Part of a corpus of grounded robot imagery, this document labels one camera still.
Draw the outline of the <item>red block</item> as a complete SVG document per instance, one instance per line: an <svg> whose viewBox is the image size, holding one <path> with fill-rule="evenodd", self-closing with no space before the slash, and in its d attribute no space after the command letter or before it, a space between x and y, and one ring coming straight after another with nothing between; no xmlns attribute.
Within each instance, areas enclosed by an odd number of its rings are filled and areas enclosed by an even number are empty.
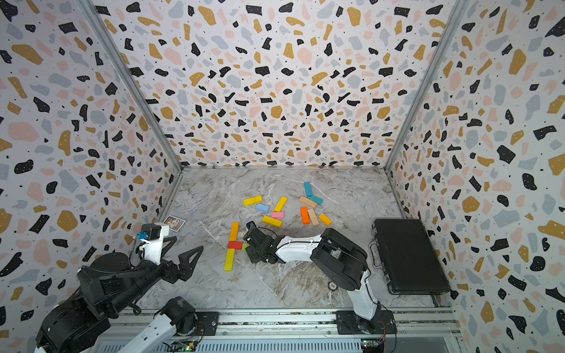
<svg viewBox="0 0 565 353"><path fill-rule="evenodd" d="M243 245L244 243L240 241L230 241L228 244L228 249L242 250Z"/></svg>

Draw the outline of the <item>orange-yellow long block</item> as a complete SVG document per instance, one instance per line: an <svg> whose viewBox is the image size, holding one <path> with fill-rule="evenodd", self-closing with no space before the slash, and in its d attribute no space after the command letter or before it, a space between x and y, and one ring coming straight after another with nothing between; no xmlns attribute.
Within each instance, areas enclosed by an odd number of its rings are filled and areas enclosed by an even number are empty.
<svg viewBox="0 0 565 353"><path fill-rule="evenodd" d="M231 226L231 229L230 229L229 242L236 242L237 241L238 231L239 231L239 223L238 222L232 223L232 226Z"/></svg>

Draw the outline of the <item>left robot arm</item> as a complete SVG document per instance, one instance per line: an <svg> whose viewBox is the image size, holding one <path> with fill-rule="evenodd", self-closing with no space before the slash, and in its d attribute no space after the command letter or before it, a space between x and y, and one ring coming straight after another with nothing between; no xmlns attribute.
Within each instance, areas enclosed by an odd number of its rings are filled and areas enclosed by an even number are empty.
<svg viewBox="0 0 565 353"><path fill-rule="evenodd" d="M79 288L45 317L35 339L36 352L84 352L111 327L111 320L155 284L189 280L204 251L196 247L170 260L141 260L133 266L125 253L113 252L77 272Z"/></svg>

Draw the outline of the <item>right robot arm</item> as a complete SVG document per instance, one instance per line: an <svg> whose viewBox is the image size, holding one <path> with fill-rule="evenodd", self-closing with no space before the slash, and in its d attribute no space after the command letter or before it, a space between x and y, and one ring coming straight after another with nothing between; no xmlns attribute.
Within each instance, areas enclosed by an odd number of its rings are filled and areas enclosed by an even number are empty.
<svg viewBox="0 0 565 353"><path fill-rule="evenodd" d="M365 250L333 228L310 238L279 236L274 231L266 235L265 230L247 223L244 241L252 263L313 263L337 288L347 291L360 329L385 329L380 323L381 304L369 283L372 272Z"/></svg>

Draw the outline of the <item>light blue block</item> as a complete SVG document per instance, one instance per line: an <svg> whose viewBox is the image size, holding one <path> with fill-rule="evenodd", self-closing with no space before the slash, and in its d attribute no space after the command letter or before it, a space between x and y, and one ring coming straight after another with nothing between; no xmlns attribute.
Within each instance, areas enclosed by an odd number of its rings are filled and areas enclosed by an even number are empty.
<svg viewBox="0 0 565 353"><path fill-rule="evenodd" d="M257 204L256 210L261 212L261 213L268 213L269 210L270 210L270 207L265 205L265 204Z"/></svg>

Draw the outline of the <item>yellow upright long block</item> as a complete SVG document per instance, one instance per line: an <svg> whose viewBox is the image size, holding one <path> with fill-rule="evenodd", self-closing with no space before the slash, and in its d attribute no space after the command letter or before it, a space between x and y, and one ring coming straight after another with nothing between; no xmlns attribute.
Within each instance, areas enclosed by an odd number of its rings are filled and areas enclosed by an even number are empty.
<svg viewBox="0 0 565 353"><path fill-rule="evenodd" d="M287 203L288 198L287 197L281 197L279 202L277 203L277 205L274 208L274 212L275 213L279 213L282 211L282 209L285 207L285 204Z"/></svg>

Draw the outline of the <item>orange block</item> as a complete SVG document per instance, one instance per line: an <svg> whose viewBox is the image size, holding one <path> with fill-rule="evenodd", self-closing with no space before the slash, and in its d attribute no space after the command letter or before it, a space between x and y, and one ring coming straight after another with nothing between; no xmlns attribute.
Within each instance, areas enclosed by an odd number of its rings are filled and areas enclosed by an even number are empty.
<svg viewBox="0 0 565 353"><path fill-rule="evenodd" d="M309 218L307 207L301 207L300 208L300 214L301 214L301 219L302 219L303 224L309 224L310 218Z"/></svg>

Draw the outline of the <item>natural wood long block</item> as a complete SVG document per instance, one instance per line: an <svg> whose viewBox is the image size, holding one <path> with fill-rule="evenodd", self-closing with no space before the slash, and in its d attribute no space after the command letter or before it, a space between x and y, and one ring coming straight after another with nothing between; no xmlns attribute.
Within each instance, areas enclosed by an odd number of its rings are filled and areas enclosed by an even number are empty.
<svg viewBox="0 0 565 353"><path fill-rule="evenodd" d="M309 219L310 219L310 223L311 223L313 226L316 227L316 226L319 226L319 225L320 225L319 219L318 219L318 217L317 217L317 215L316 215L314 209L311 209L311 208L308 209L308 217L309 217Z"/></svg>

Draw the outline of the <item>amber flat block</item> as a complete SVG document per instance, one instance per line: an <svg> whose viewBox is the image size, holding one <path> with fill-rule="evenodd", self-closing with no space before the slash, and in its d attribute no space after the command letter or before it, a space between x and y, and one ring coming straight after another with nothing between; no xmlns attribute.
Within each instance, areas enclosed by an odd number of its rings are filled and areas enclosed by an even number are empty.
<svg viewBox="0 0 565 353"><path fill-rule="evenodd" d="M329 217L327 217L325 214L320 215L319 219L327 227L329 227L333 223L333 221Z"/></svg>

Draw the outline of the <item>teal small block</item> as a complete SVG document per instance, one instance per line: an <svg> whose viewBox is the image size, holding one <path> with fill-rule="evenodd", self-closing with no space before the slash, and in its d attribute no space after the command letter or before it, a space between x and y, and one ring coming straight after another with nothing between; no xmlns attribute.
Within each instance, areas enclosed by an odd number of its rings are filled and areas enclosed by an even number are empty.
<svg viewBox="0 0 565 353"><path fill-rule="evenodd" d="M315 202L316 204L322 204L323 203L323 199L321 199L319 197L315 197L315 196L311 196L310 200Z"/></svg>

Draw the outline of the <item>teal long block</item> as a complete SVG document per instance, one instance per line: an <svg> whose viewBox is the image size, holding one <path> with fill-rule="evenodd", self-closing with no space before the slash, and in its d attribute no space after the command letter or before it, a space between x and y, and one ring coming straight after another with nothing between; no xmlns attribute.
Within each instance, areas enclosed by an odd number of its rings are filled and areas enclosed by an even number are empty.
<svg viewBox="0 0 565 353"><path fill-rule="evenodd" d="M304 183L304 189L305 189L305 195L306 195L307 198L310 198L310 197L313 196L313 190L312 190L310 182Z"/></svg>

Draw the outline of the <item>black carrying case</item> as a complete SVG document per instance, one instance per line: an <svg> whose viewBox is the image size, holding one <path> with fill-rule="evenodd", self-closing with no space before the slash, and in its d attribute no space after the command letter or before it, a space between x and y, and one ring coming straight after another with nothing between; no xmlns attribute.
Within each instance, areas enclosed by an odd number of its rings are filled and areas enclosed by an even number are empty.
<svg viewBox="0 0 565 353"><path fill-rule="evenodd" d="M450 290L420 220L375 219L372 235L391 294L439 295Z"/></svg>

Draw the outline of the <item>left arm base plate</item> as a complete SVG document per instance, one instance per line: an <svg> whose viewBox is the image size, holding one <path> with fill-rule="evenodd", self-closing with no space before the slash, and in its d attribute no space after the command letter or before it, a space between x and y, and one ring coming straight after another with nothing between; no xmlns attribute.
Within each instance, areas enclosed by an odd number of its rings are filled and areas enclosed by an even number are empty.
<svg viewBox="0 0 565 353"><path fill-rule="evenodd" d="M185 337L207 337L216 335L220 313L200 311L189 313L176 323L177 335Z"/></svg>

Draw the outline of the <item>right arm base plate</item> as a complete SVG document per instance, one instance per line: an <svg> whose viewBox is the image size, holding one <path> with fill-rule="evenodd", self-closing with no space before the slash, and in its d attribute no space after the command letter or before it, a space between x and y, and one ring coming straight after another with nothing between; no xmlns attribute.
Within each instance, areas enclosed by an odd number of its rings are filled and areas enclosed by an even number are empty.
<svg viewBox="0 0 565 353"><path fill-rule="evenodd" d="M383 335L396 334L397 325L393 313L379 310L373 319L367 320L357 316L351 310L340 310L335 313L335 323L339 335Z"/></svg>

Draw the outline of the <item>aluminium front rail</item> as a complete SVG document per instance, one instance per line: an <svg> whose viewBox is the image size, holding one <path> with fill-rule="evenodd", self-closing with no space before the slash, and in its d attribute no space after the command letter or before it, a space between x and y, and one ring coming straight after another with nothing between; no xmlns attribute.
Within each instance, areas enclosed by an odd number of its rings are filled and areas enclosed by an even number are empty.
<svg viewBox="0 0 565 353"><path fill-rule="evenodd" d="M375 334L350 333L342 309L226 309L207 324L215 333L173 337L153 352L466 352L445 307L383 310Z"/></svg>

